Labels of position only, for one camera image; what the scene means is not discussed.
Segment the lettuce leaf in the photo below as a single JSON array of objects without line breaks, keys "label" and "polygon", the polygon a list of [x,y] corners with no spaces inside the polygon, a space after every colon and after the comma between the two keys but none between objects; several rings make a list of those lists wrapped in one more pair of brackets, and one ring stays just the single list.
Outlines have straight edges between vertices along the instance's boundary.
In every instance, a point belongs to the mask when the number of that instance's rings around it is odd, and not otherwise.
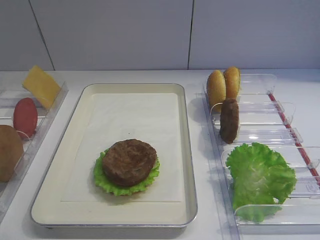
[{"label": "lettuce leaf", "polygon": [[136,192],[143,192],[147,190],[148,185],[152,184],[155,177],[159,175],[160,163],[158,158],[156,159],[154,167],[151,169],[148,177],[140,183],[130,186],[122,187],[112,183],[105,175],[102,167],[102,159],[108,152],[108,149],[100,153],[100,157],[95,161],[93,169],[94,183],[97,187],[101,187],[106,193],[113,193],[115,196],[132,195]]},{"label": "lettuce leaf", "polygon": [[244,220],[262,222],[275,214],[294,190],[297,179],[280,153],[267,145],[254,142],[251,146],[235,147],[226,160],[233,178],[232,207]]}]

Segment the serving tray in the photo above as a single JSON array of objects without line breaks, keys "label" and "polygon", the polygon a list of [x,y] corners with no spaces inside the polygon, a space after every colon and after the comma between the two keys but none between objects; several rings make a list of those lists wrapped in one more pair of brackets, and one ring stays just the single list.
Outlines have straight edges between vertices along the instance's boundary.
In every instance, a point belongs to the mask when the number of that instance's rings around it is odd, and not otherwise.
[{"label": "serving tray", "polygon": [[[157,151],[145,192],[114,196],[95,186],[100,152],[138,139]],[[197,214],[185,92],[177,84],[92,84],[77,103],[34,199],[45,227],[186,227]]]}]

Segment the plastic compartment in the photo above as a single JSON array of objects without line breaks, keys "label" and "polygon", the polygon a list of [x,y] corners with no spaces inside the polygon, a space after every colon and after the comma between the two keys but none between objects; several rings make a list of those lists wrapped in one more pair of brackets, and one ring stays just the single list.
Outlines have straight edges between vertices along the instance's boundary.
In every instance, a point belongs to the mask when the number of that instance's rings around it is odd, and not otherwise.
[{"label": "plastic compartment", "polygon": [[[290,102],[239,102],[239,125],[283,125],[291,124],[296,106]],[[220,129],[220,113],[211,111],[216,129]]]},{"label": "plastic compartment", "polygon": [[31,98],[35,103],[38,120],[36,133],[30,138],[23,140],[24,153],[18,161],[9,182],[0,183],[0,222],[3,220],[26,172],[29,169],[38,149],[44,140],[62,102],[64,101],[68,88],[63,81],[57,81],[61,90],[58,93],[52,107],[47,110],[41,106],[37,99],[22,86],[17,89],[4,88],[0,89],[0,124],[13,127],[13,114],[15,106],[23,98]]},{"label": "plastic compartment", "polygon": [[[273,95],[275,81],[276,77],[268,74],[241,75],[241,92],[237,97],[240,125],[233,144],[226,144],[220,138],[220,114],[211,112],[206,84],[203,85],[202,100],[214,154],[214,160],[209,161],[210,176],[212,182],[218,182],[220,187],[220,191],[215,193],[216,199],[221,202],[217,203],[220,224],[227,226],[221,229],[223,239],[239,240],[244,238],[243,234],[268,234],[270,230],[281,234],[292,231],[304,233],[307,229],[315,231],[312,226],[320,226],[320,147],[302,146],[303,140],[298,130],[291,127],[295,106],[276,100]],[[225,161],[236,146],[252,142],[266,144],[280,152],[295,169],[297,183],[290,198],[282,205],[245,205],[234,210],[233,180]],[[274,214],[265,217],[262,222],[240,217],[251,214],[257,220],[263,211]]]}]

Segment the brown patty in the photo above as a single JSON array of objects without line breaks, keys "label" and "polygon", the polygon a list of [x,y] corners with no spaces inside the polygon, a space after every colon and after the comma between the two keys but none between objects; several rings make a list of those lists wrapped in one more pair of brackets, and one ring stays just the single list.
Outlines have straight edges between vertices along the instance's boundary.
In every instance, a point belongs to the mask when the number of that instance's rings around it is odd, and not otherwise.
[{"label": "brown patty", "polygon": [[102,168],[114,184],[131,187],[147,178],[156,160],[157,152],[150,144],[128,139],[109,148],[102,159]]},{"label": "brown patty", "polygon": [[222,102],[220,115],[220,136],[227,144],[232,144],[237,137],[239,127],[239,106],[234,98]]}]

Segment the sesame-free bun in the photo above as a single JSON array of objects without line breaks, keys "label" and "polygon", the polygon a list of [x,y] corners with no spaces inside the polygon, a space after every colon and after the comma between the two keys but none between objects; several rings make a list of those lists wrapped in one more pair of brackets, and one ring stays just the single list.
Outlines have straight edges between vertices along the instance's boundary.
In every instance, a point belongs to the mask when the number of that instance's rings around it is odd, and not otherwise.
[{"label": "sesame-free bun", "polygon": [[[226,99],[226,81],[220,70],[213,71],[208,77],[206,83],[206,92],[209,98],[209,104],[212,108],[215,104],[222,103]],[[221,112],[221,104],[213,108],[216,112]]]},{"label": "sesame-free bun", "polygon": [[236,99],[240,88],[240,70],[235,66],[229,67],[223,72],[227,99]]}]

